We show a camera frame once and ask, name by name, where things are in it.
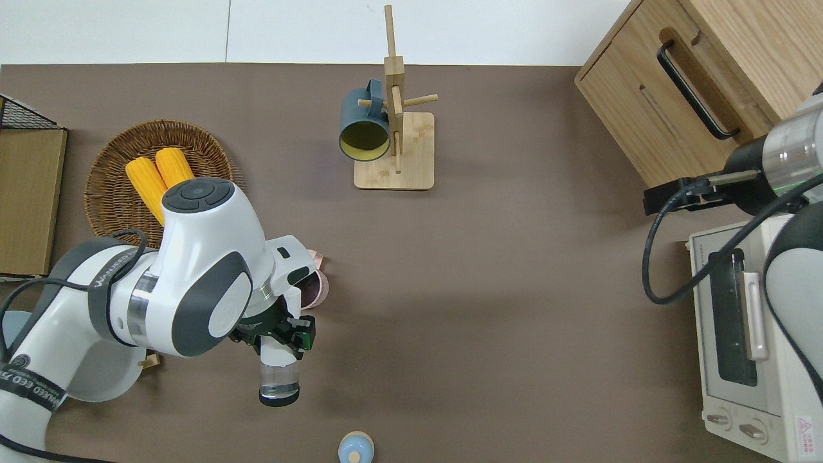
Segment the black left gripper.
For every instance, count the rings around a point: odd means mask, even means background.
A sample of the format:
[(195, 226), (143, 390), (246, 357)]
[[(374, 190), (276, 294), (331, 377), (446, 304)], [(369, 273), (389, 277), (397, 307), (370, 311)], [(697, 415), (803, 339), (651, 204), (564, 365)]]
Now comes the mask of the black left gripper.
[(293, 350), (307, 352), (314, 345), (316, 319), (313, 316), (290, 318), (285, 299), (276, 299), (262, 313), (242, 318), (241, 329), (233, 329), (230, 340), (260, 351), (260, 335), (277, 337), (283, 334)]

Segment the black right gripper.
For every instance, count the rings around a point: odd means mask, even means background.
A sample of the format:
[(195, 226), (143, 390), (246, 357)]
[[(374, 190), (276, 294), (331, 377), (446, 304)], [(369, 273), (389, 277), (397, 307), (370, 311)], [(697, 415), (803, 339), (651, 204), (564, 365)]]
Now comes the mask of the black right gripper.
[(765, 177), (763, 152), (765, 139), (756, 138), (738, 146), (727, 159), (723, 170), (717, 175), (737, 175), (755, 171), (756, 175), (744, 181), (717, 186), (711, 194), (713, 202), (705, 199), (712, 192), (707, 178), (680, 178), (674, 185), (659, 185), (646, 190), (646, 215), (657, 214), (675, 194), (676, 209), (706, 209), (734, 204), (744, 213), (755, 216), (774, 199), (769, 181)]

